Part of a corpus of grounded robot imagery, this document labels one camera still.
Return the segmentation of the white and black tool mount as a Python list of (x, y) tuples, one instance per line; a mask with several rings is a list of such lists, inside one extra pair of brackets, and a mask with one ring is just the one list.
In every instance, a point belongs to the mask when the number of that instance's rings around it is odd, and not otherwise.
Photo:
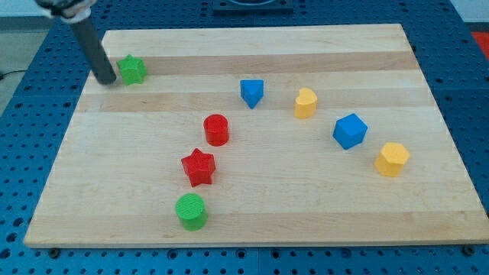
[(60, 18), (67, 24), (79, 23), (91, 15), (97, 0), (35, 0), (48, 18)]

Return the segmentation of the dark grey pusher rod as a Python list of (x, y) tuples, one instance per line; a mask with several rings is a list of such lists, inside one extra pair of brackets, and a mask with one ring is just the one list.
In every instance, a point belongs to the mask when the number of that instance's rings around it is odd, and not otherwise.
[(117, 76), (108, 60), (91, 18), (85, 18), (80, 22), (71, 24), (70, 28), (97, 82), (101, 85), (111, 85), (117, 79)]

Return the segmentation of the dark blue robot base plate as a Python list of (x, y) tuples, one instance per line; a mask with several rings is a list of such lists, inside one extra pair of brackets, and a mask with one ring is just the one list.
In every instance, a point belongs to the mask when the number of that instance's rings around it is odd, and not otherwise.
[(292, 11), (294, 0), (211, 0), (214, 14), (230, 12)]

